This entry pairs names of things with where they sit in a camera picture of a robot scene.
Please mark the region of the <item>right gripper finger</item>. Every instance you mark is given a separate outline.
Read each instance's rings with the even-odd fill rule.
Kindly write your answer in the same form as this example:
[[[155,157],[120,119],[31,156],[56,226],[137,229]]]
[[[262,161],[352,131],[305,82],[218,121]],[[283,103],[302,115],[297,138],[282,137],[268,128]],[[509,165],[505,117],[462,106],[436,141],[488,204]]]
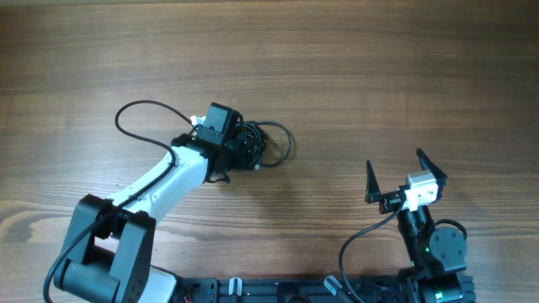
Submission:
[[[416,154],[422,169],[429,170],[434,175],[438,185],[446,185],[447,175],[428,158],[426,153],[421,148],[418,148]]]
[[[373,166],[370,160],[366,161],[366,203],[376,203],[379,202],[382,196],[381,190],[379,188],[376,175],[374,173]]]

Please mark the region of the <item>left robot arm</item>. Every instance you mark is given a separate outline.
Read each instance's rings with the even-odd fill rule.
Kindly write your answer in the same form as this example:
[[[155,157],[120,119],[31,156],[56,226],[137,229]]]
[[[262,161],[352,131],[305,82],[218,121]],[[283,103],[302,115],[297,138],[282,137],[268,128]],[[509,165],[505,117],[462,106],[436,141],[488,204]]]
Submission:
[[[243,116],[213,103],[190,132],[164,145],[165,157],[127,188],[101,199],[84,196],[72,213],[61,252],[43,284],[88,302],[172,302],[181,279],[152,266],[155,230],[190,191],[226,182],[237,165]]]

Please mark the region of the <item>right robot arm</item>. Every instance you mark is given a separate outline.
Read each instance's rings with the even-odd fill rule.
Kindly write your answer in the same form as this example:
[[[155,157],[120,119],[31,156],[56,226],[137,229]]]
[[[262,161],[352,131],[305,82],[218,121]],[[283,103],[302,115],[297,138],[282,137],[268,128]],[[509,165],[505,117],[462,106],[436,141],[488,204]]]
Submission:
[[[421,170],[410,173],[405,184],[383,193],[371,162],[366,163],[366,203],[378,203],[382,214],[398,220],[410,266],[391,279],[396,302],[474,302],[474,283],[467,269],[467,231],[457,221],[435,221],[429,206],[442,198],[447,175],[422,149],[416,154]]]

